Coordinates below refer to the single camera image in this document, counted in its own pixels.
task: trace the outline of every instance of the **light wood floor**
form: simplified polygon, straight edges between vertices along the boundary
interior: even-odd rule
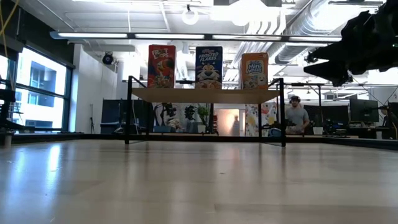
[[[0,149],[0,223],[398,223],[398,153],[70,141]]]

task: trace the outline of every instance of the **frosted flakes cereal box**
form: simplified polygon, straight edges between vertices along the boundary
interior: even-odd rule
[[[175,46],[150,45],[148,59],[148,87],[174,88]]]
[[[268,89],[268,53],[247,53],[241,62],[242,89]]]
[[[197,47],[195,88],[221,89],[223,80],[223,48]]]

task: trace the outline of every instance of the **security camera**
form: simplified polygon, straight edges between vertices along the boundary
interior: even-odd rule
[[[114,57],[112,56],[112,52],[106,52],[105,56],[102,58],[102,62],[105,65],[112,65],[114,63]]]

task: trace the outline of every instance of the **wooden shelf board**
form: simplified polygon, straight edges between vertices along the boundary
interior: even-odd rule
[[[132,94],[152,103],[259,104],[279,96],[279,91],[133,88]]]

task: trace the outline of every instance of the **gray t-shirt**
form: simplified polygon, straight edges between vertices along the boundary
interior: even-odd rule
[[[296,125],[303,125],[304,121],[308,121],[308,113],[304,108],[293,108],[290,107],[285,112],[286,118],[295,123]]]

